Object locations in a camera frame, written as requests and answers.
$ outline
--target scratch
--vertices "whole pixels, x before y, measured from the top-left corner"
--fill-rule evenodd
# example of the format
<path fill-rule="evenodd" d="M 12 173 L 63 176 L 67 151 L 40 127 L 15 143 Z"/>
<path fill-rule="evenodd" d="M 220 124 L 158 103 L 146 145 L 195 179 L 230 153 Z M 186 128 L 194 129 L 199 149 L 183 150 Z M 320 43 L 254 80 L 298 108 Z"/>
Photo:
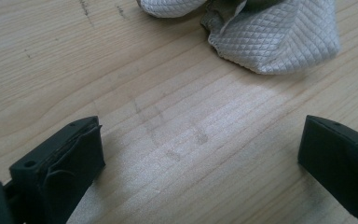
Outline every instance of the scratch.
<path fill-rule="evenodd" d="M 24 52 L 25 52 L 25 54 L 27 55 L 27 57 L 28 57 L 29 59 L 31 59 L 31 55 L 30 55 L 29 53 L 27 53 L 27 49 L 25 49 Z"/>
<path fill-rule="evenodd" d="M 120 6 L 116 6 L 116 8 L 117 8 L 117 10 L 118 10 L 118 14 L 120 14 L 120 16 L 121 16 L 124 20 L 126 20 L 127 17 L 126 17 L 126 15 L 124 15 L 124 10 L 123 10 L 123 8 L 121 8 Z"/>
<path fill-rule="evenodd" d="M 79 0 L 79 3 L 81 5 L 81 8 L 83 8 L 83 13 L 84 15 L 87 17 L 87 19 L 89 20 L 89 24 L 91 24 L 92 27 L 94 27 L 94 24 L 92 23 L 90 17 L 89 17 L 89 3 L 86 2 L 86 0 Z"/>
<path fill-rule="evenodd" d="M 87 7 L 89 6 L 89 4 L 87 4 L 85 0 L 79 0 L 79 2 L 80 2 L 81 7 L 83 8 L 84 15 L 86 15 L 88 17 L 89 10 L 87 9 Z"/>

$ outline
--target hole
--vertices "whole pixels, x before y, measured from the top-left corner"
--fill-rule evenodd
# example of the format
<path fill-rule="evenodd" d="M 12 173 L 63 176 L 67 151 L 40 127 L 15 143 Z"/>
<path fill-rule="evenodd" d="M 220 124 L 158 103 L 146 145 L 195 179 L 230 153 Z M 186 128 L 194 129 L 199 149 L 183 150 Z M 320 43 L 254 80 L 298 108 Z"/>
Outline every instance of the hole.
<path fill-rule="evenodd" d="M 36 165 L 36 161 L 27 161 L 26 163 L 24 163 L 25 167 L 33 167 Z"/>

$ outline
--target quilted cloth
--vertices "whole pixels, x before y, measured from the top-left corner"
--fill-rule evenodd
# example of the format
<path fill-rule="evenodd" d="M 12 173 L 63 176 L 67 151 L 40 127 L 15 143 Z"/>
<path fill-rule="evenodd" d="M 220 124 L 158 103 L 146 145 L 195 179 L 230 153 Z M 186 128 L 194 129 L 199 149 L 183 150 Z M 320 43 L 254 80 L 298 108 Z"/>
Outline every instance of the quilted cloth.
<path fill-rule="evenodd" d="M 191 0 L 162 2 L 181 7 L 173 9 L 180 15 L 202 5 Z M 163 8 L 164 15 L 170 15 L 163 17 L 173 17 L 173 7 Z M 220 57 L 258 74 L 294 73 L 330 60 L 339 51 L 334 0 L 213 0 L 201 24 L 210 31 L 208 41 Z"/>

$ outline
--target wood grain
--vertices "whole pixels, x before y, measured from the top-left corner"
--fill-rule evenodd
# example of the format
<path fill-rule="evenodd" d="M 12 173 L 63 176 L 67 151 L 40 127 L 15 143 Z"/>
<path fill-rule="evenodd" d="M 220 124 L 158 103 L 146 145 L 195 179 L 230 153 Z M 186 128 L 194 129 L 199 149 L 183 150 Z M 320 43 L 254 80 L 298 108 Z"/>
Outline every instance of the wood grain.
<path fill-rule="evenodd" d="M 70 223 L 357 223 L 296 154 L 308 114 L 358 131 L 358 1 L 337 1 L 339 55 L 290 76 L 220 59 L 202 12 L 0 0 L 0 180 L 98 115 L 106 168 Z"/>

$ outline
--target black plastic object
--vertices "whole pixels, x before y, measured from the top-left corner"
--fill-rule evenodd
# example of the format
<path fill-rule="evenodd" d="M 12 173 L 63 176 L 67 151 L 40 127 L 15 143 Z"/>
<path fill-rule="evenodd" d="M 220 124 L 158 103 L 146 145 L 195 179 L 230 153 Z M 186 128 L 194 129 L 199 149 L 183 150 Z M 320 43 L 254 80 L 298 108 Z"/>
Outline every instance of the black plastic object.
<path fill-rule="evenodd" d="M 358 218 L 358 132 L 307 116 L 298 161 Z"/>
<path fill-rule="evenodd" d="M 65 223 L 105 166 L 100 129 L 97 117 L 77 120 L 15 162 L 0 185 L 0 211 L 12 222 L 0 223 Z"/>

